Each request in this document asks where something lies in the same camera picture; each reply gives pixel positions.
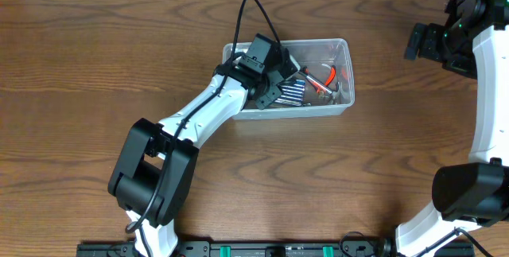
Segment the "wooden tabletop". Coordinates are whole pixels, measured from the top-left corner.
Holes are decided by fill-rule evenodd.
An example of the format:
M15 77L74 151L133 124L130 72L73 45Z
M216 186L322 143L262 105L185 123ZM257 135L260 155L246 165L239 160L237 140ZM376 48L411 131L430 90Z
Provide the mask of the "wooden tabletop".
M467 161L476 81L403 60L448 0L261 0L282 40L348 42L356 102L341 116L227 121L200 151L177 233L215 240L390 235ZM72 256L123 240L107 193L126 134L209 83L241 0L0 0L1 256ZM240 41L270 35L249 2ZM473 235L509 256L509 226Z

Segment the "plastic container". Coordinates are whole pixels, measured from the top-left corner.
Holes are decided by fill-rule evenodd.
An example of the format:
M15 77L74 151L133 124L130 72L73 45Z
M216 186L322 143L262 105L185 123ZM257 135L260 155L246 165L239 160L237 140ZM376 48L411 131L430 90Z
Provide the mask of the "plastic container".
M237 52L246 52L250 42L238 43ZM330 84L332 90L336 90L336 82L339 81L339 99L329 104L330 99L320 97L316 90L306 80L304 107L281 107L271 105L265 110L259 110L254 101L249 101L246 107L233 119L279 119L279 118L302 118L329 115L341 115L355 101L355 89L352 71L352 60L348 51L347 42L343 39L314 39L302 41L282 41L282 45L288 48L295 60L302 66L307 66L320 81L325 82L330 74L331 65L336 66L336 78ZM224 46L223 63L231 55L232 43ZM305 80L301 75L296 75L299 80Z

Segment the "robotic arm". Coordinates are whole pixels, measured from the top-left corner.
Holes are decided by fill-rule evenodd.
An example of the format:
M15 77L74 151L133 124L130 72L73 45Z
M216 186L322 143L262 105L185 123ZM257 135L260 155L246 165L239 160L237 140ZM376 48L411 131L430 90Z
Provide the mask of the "robotic arm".
M141 230L136 230L136 250L145 256L149 256L147 247L153 257L170 256L175 249L173 219L188 196L199 148L248 100L254 100L259 109L271 105L282 94L280 87L292 83L293 75L301 69L288 49L260 34L247 53L237 53L233 59L219 65L208 87L175 115L157 124L140 119L130 129L108 192L117 198L132 221L137 221L147 209L161 178L161 169L146 162L144 156L158 156L168 163L168 174L163 177L155 202L142 221ZM215 95L223 79L227 80ZM177 132L178 140L173 146Z
M406 256L433 256L461 230L509 221L509 0L451 0L445 11L445 26L415 26L406 59L478 80L476 133L470 163L441 168L433 201L396 229Z

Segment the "wood grain surface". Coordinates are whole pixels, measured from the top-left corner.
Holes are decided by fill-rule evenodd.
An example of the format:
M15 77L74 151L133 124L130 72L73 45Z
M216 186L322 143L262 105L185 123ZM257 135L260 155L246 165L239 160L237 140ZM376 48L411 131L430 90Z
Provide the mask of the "wood grain surface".
M123 240L107 182L127 131L208 84L241 0L0 0L0 256L73 256ZM282 40L344 38L356 103L341 116L228 121L209 139L180 234L215 240L389 235L465 163L476 81L402 59L448 0L261 0ZM254 3L240 41L270 34ZM505 255L509 226L473 235Z

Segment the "wooden table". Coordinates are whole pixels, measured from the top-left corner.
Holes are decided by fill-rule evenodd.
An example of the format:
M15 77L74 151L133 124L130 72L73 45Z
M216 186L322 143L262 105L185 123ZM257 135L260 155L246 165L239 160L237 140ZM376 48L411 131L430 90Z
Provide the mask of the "wooden table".
M0 0L1 256L123 240L107 182L127 131L208 84L241 0ZM261 0L283 40L342 37L356 103L341 116L228 121L200 152L177 232L216 240L390 235L465 163L476 81L402 59L448 0ZM270 35L250 2L240 40ZM473 235L494 255L509 226Z

